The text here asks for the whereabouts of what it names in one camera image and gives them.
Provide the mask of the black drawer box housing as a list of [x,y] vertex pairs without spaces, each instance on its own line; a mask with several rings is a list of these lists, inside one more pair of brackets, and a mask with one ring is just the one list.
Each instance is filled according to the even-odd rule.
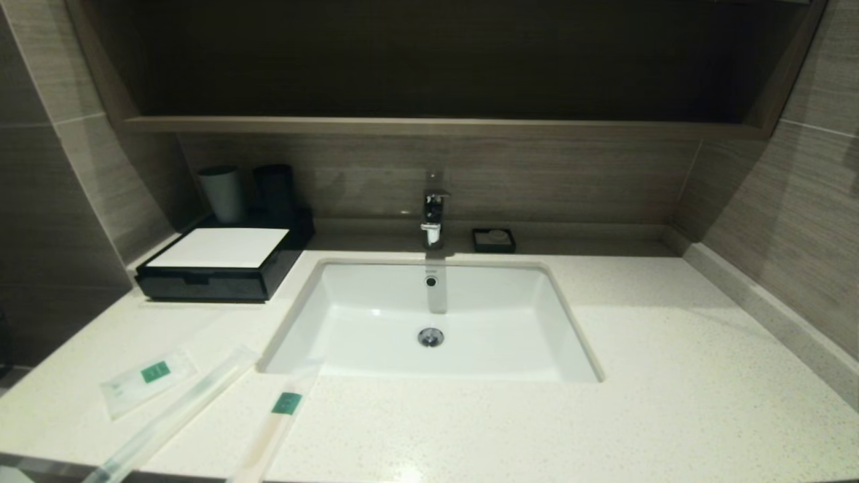
[[[176,241],[172,242],[170,245],[175,244],[175,242],[177,242],[177,241],[178,241],[178,239],[176,239]],[[154,256],[150,257],[150,259],[145,260],[144,263],[152,260],[159,253],[160,253],[160,251],[157,252]],[[157,267],[145,267],[144,263],[141,263],[141,265],[139,265],[136,269],[135,279],[136,279],[137,275],[156,275],[156,274],[185,273],[185,272],[191,272],[191,273],[228,273],[228,274],[232,275],[233,277],[240,277],[242,275],[244,275],[244,276],[254,275],[254,276],[260,277],[263,280],[264,286],[267,288],[268,293],[270,295],[270,299],[271,299],[273,294],[276,293],[277,288],[279,287],[279,285],[281,284],[283,279],[285,279],[285,277],[288,274],[291,267],[294,266],[294,263],[295,263],[295,261],[297,261],[297,258],[300,256],[300,254],[301,254],[301,252],[299,250],[295,250],[295,251],[292,251],[292,250],[283,250],[283,251],[275,250],[274,253],[272,253],[269,257],[267,257],[266,261],[264,261],[264,263],[261,267],[250,268],[250,269],[248,269],[248,268],[157,268]],[[194,302],[194,303],[238,303],[238,302]]]

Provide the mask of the chrome faucet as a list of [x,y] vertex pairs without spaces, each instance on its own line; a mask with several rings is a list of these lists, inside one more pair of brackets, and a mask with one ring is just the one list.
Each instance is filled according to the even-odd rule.
[[420,229],[425,235],[423,246],[426,250],[443,248],[444,207],[446,199],[450,196],[449,190],[443,186],[443,172],[438,169],[428,169],[425,174],[420,223]]

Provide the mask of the black soap dish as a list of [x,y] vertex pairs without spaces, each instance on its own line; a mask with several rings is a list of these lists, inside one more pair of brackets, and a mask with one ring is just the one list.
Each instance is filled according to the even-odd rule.
[[509,245],[493,245],[493,244],[486,244],[485,243],[485,241],[486,241],[485,233],[492,230],[492,229],[497,229],[497,228],[473,229],[472,230],[472,240],[473,240],[474,250],[477,253],[484,253],[484,254],[512,254],[512,253],[515,253],[516,248],[517,248],[517,244],[516,244],[515,238],[513,238],[512,232],[509,229],[503,229],[503,230],[506,230],[506,232],[509,233],[509,236],[511,239],[511,244],[509,244]]

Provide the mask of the white ceramic sink basin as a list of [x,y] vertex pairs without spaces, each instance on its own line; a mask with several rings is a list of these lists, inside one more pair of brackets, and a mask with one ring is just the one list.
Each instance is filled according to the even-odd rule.
[[[417,341],[423,328],[445,335]],[[331,260],[313,269],[260,361],[287,375],[601,383],[582,329],[543,267]]]

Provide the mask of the black cup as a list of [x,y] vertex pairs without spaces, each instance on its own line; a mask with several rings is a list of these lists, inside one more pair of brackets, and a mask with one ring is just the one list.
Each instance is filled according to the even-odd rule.
[[258,195],[273,222],[292,224],[297,218],[293,171],[287,164],[269,164],[254,169]]

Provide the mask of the white paper card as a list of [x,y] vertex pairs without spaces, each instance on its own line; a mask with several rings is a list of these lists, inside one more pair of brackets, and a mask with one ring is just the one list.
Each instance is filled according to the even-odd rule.
[[196,228],[160,251],[145,267],[258,268],[291,230]]

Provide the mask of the pale grey cup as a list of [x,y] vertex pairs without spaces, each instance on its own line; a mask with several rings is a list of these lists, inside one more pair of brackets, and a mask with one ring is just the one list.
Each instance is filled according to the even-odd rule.
[[238,167],[219,165],[197,171],[197,178],[218,222],[237,224],[246,219],[246,204]]

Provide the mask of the beige comb packet green label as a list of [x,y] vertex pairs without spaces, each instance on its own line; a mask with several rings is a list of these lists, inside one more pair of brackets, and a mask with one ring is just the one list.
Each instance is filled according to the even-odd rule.
[[254,437],[225,483],[262,483],[279,447],[297,418],[303,401],[318,382],[323,360],[307,360],[289,373],[261,419]]

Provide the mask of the long clear toothbrush packet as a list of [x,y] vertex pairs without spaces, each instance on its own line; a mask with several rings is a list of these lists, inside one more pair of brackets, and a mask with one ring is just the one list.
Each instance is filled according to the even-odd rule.
[[133,471],[150,461],[162,446],[257,363],[260,357],[261,354],[245,345],[237,345],[220,364],[151,419],[82,483],[122,483]]

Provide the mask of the small clear green-label sachet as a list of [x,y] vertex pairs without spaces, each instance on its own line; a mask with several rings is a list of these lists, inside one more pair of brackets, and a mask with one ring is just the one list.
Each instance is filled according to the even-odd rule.
[[180,347],[146,360],[99,385],[105,410],[118,420],[163,392],[197,375],[190,352]]

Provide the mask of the wooden wall shelf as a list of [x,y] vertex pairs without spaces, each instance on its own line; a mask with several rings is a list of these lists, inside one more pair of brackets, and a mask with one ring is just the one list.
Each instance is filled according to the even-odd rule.
[[756,127],[743,123],[663,121],[249,116],[139,116],[121,119],[117,126],[140,133],[284,133],[570,140],[767,140],[775,129],[773,126]]

